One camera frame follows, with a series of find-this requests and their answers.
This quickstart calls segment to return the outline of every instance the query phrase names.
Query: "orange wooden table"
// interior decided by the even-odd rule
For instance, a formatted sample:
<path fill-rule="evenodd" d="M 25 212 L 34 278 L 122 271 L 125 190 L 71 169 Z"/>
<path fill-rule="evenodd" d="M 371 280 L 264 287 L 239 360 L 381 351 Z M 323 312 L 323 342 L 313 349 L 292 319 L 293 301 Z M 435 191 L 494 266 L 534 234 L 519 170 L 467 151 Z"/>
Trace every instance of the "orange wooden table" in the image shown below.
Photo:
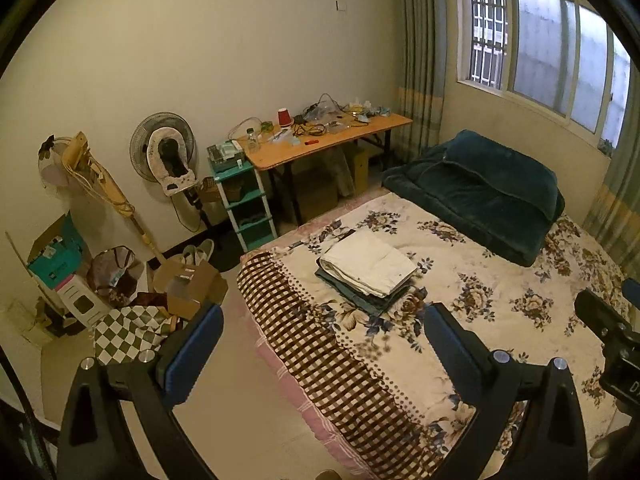
<path fill-rule="evenodd" d="M 391 130 L 400 126 L 406 126 L 412 122 L 411 119 L 397 114 L 391 114 L 389 117 L 373 117 L 369 124 L 358 123 L 350 117 L 347 118 L 347 116 L 345 116 L 343 121 L 349 124 L 344 130 L 335 134 L 324 134 L 319 137 L 310 135 L 300 136 L 298 137 L 300 144 L 297 146 L 293 146 L 288 140 L 283 140 L 282 142 L 265 142 L 260 145 L 260 150 L 251 153 L 247 149 L 246 138 L 238 139 L 238 142 L 244 148 L 244 152 L 251 163 L 260 171 L 269 171 L 271 187 L 274 193 L 276 193 L 274 175 L 277 173 L 278 176 L 280 176 L 280 173 L 276 172 L 275 168 L 284 165 L 283 181 L 289 191 L 298 225 L 302 225 L 303 221 L 300 215 L 300 206 L 298 205 L 296 189 L 293 183 L 293 174 L 291 172 L 291 165 L 294 160 L 344 142 L 362 139 L 383 150 L 383 169 L 386 170 L 391 152 Z M 384 142 L 375 142 L 372 139 L 366 138 L 372 134 L 382 132 L 385 133 Z M 310 140 L 317 140 L 318 142 L 306 145 L 305 142 Z"/>

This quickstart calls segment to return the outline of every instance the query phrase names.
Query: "fan guard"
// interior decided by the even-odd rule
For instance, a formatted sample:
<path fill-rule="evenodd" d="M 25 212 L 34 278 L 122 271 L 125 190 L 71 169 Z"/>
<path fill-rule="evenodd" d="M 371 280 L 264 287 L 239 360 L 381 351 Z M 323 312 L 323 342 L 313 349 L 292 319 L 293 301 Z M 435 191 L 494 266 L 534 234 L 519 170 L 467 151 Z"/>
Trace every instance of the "fan guard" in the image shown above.
<path fill-rule="evenodd" d="M 193 132 L 187 124 L 187 121 L 180 117 L 180 115 L 172 112 L 158 112 L 157 114 L 150 115 L 138 125 L 129 143 L 131 165 L 135 168 L 139 176 L 149 182 L 157 182 L 157 180 L 154 174 L 151 173 L 149 163 L 146 160 L 146 147 L 151 134 L 158 128 L 164 126 L 175 128 L 180 132 L 187 148 L 187 162 L 190 162 L 193 156 L 195 140 L 193 139 Z"/>

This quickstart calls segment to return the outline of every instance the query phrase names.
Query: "silver bolt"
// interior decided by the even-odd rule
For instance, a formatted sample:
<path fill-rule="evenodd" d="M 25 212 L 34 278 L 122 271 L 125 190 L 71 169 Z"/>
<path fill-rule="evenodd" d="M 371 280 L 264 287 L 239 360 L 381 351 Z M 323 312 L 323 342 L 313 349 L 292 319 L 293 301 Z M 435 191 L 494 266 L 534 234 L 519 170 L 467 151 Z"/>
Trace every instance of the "silver bolt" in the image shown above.
<path fill-rule="evenodd" d="M 82 370 L 88 370 L 94 364 L 95 364 L 95 359 L 93 357 L 85 357 L 84 359 L 82 359 L 82 362 L 80 363 L 80 367 L 82 368 Z"/>
<path fill-rule="evenodd" d="M 138 360 L 143 363 L 148 363 L 156 358 L 156 353 L 153 350 L 143 350 L 138 354 Z"/>
<path fill-rule="evenodd" d="M 556 357 L 554 359 L 554 366 L 558 369 L 558 370 L 566 370 L 567 368 L 567 363 L 564 359 L 562 359 L 561 357 Z"/>
<path fill-rule="evenodd" d="M 508 363 L 511 359 L 511 356 L 507 354 L 504 350 L 496 350 L 494 352 L 494 359 L 501 364 Z"/>

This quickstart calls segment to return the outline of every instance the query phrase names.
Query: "tile floor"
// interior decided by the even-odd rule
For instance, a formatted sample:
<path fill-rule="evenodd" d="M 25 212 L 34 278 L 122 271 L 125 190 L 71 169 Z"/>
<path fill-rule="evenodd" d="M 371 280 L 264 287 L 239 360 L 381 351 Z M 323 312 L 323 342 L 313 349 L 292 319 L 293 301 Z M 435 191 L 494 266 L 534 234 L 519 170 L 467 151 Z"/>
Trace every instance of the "tile floor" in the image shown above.
<path fill-rule="evenodd" d="M 255 353 L 237 307 L 242 301 L 236 287 L 238 270 L 239 266 L 223 273 L 229 285 L 222 304 L 225 329 L 190 398 L 174 409 L 176 418 L 220 480 L 313 480 L 324 469 L 351 479 L 279 392 L 275 375 Z M 62 421 L 76 367 L 91 354 L 86 331 L 45 346 L 42 390 L 47 419 Z M 146 468 L 165 478 L 133 406 L 123 406 Z"/>

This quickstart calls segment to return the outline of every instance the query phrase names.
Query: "stack of folded clothes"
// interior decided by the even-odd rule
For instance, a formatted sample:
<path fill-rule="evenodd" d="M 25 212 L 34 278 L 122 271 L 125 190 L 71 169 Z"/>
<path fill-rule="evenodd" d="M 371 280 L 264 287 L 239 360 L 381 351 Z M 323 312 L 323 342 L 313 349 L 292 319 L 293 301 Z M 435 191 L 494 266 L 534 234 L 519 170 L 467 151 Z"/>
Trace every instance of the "stack of folded clothes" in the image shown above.
<path fill-rule="evenodd" d="M 318 258 L 316 276 L 371 316 L 386 312 L 407 290 L 417 267 L 369 230 L 350 231 Z"/>

